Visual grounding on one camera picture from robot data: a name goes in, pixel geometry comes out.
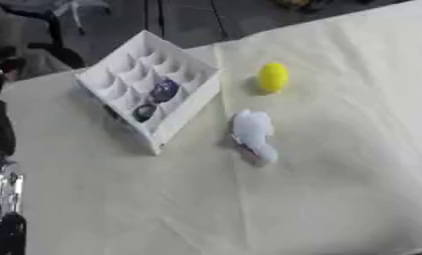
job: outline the blue object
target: blue object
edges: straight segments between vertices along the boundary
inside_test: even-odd
[[[172,100],[179,89],[180,86],[176,82],[170,79],[163,80],[155,85],[155,88],[149,93],[146,104],[137,107],[133,111],[133,117],[140,123],[148,121],[157,110],[157,105]]]

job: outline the yellow ball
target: yellow ball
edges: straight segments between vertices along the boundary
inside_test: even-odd
[[[267,93],[276,93],[289,80],[287,68],[277,62],[268,63],[259,73],[259,87]]]

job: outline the white fabric toy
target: white fabric toy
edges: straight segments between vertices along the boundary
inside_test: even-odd
[[[241,146],[249,149],[264,163],[278,160],[276,150],[266,143],[266,136],[275,132],[267,113],[243,110],[233,118],[233,139]]]

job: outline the black chair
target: black chair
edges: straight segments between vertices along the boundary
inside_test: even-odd
[[[64,47],[64,40],[61,35],[61,25],[58,18],[51,11],[34,12],[23,10],[21,7],[0,3],[0,7],[9,14],[22,16],[31,19],[41,20],[47,23],[52,43],[30,43],[29,49],[42,49],[73,69],[86,66],[83,58],[71,49]]]

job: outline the paper egg tray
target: paper egg tray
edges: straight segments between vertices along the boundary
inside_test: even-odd
[[[143,31],[78,74],[79,83],[155,154],[220,91],[219,70],[175,45]],[[158,105],[151,119],[138,122],[133,111],[155,85],[170,79],[180,85],[175,97]]]

